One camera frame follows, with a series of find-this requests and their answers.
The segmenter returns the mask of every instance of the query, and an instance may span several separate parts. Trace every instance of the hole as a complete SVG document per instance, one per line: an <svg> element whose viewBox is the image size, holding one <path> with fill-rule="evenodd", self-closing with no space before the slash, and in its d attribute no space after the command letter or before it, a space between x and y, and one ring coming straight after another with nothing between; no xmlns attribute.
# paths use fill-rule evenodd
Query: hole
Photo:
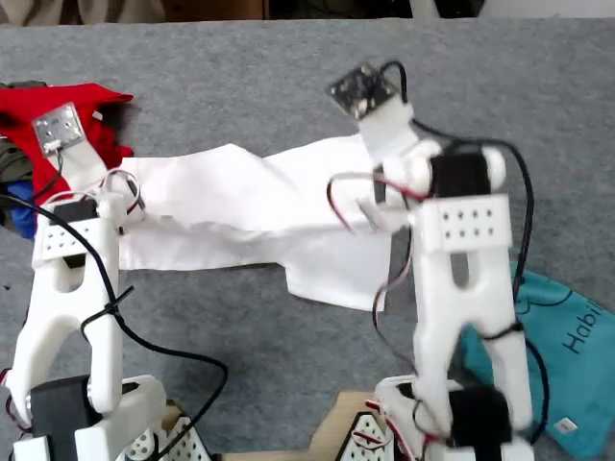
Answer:
<svg viewBox="0 0 615 461"><path fill-rule="evenodd" d="M464 288L470 280L470 268L468 266L468 255L466 253L451 254L451 272L453 282L459 288Z"/></svg>

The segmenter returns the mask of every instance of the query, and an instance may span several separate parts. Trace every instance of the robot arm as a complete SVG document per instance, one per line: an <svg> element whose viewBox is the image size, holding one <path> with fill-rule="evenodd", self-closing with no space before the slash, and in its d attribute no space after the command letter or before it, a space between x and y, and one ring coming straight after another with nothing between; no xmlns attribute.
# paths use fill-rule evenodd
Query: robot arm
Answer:
<svg viewBox="0 0 615 461"><path fill-rule="evenodd" d="M416 194L429 195L406 218L413 238L417 376L385 379L373 405L408 458L413 453L420 459L429 439L430 460L498 459L483 457L484 447L496 447L503 459L533 459L529 445L513 437L513 430L530 424L531 400L524 334L515 327L508 199L497 193L505 177L503 156L479 146L452 155L433 140L419 141L410 126L413 111L404 85L400 94L381 71L363 64L329 88L358 122L374 165L382 164L387 177ZM399 200L388 199L385 205L361 207L371 214L370 222L391 223L382 217L392 206L408 214ZM463 283L453 277L454 255L467 261ZM463 390L447 379L458 335L467 325L492 339L485 346L497 390Z"/></svg>
<svg viewBox="0 0 615 461"><path fill-rule="evenodd" d="M54 110L35 122L37 134L41 131L41 149L53 150L58 158L62 155L64 165L74 166L63 171L69 183L96 185L85 194L86 200L78 193L77 198L43 207L96 251L116 293L119 230L127 219L127 203L124 195L98 187L107 170L101 174L102 161L88 159L96 153L80 132L71 108ZM160 424L166 395L151 376L122 380L122 331L113 316L99 316L83 328L91 347L89 375L48 381L68 334L79 331L86 319L110 302L107 281L92 253L65 228L40 214L32 265L35 277L28 318L6 378L20 419L32 426L32 438L13 445L16 461L111 461L140 437L157 437L163 447L166 434ZM135 452L134 459L147 459L153 446L146 451Z"/></svg>

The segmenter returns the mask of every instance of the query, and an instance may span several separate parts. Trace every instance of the white fabric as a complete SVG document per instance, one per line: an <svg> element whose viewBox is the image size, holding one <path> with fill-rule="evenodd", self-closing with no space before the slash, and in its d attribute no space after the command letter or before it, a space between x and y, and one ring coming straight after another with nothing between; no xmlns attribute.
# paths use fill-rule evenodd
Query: white fabric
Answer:
<svg viewBox="0 0 615 461"><path fill-rule="evenodd" d="M333 188L357 234L330 210L329 178L371 171L359 136L259 158L233 144L178 158L125 158L141 183L143 221L128 227L120 269L189 271L275 262L290 293L370 309L388 277L390 236L373 234L356 199L369 181Z"/></svg>

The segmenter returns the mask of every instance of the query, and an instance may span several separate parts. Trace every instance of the gray felt surface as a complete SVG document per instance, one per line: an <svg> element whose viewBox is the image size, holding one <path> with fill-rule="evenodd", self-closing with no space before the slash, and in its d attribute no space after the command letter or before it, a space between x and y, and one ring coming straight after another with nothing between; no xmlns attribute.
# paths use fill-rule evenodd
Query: gray felt surface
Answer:
<svg viewBox="0 0 615 461"><path fill-rule="evenodd" d="M260 156L354 125L323 94L357 61L399 58L410 98L433 125L514 139L536 191L529 267L612 306L615 273L615 21L303 21L0 29L0 81L96 81L136 99L121 140L138 156L171 156L234 142ZM510 183L515 228L523 189ZM395 246L400 262L403 241ZM29 301L31 245L0 232L0 366ZM405 372L379 343L369 315L290 296L279 267L125 273L136 292L129 325L167 346L212 354L231 380L200 424L215 450L297 449L342 389L371 389ZM410 348L409 285L384 316ZM79 338L56 376L87 370ZM125 376L151 373L196 409L218 376L126 342ZM16 431L0 419L0 457ZM601 459L615 457L615 440ZM537 459L569 459L547 438Z"/></svg>

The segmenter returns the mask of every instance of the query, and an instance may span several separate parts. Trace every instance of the teal bag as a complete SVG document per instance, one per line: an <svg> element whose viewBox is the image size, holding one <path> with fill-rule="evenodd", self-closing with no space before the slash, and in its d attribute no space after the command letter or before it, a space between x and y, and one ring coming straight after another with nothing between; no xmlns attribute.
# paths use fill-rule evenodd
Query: teal bag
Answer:
<svg viewBox="0 0 615 461"><path fill-rule="evenodd" d="M573 456L597 456L615 421L615 315L545 276L525 271L524 280L515 310L547 366L547 431ZM461 335L461 350L464 366L493 384L491 361L473 328ZM533 418L538 422L542 382L530 353L528 363Z"/></svg>

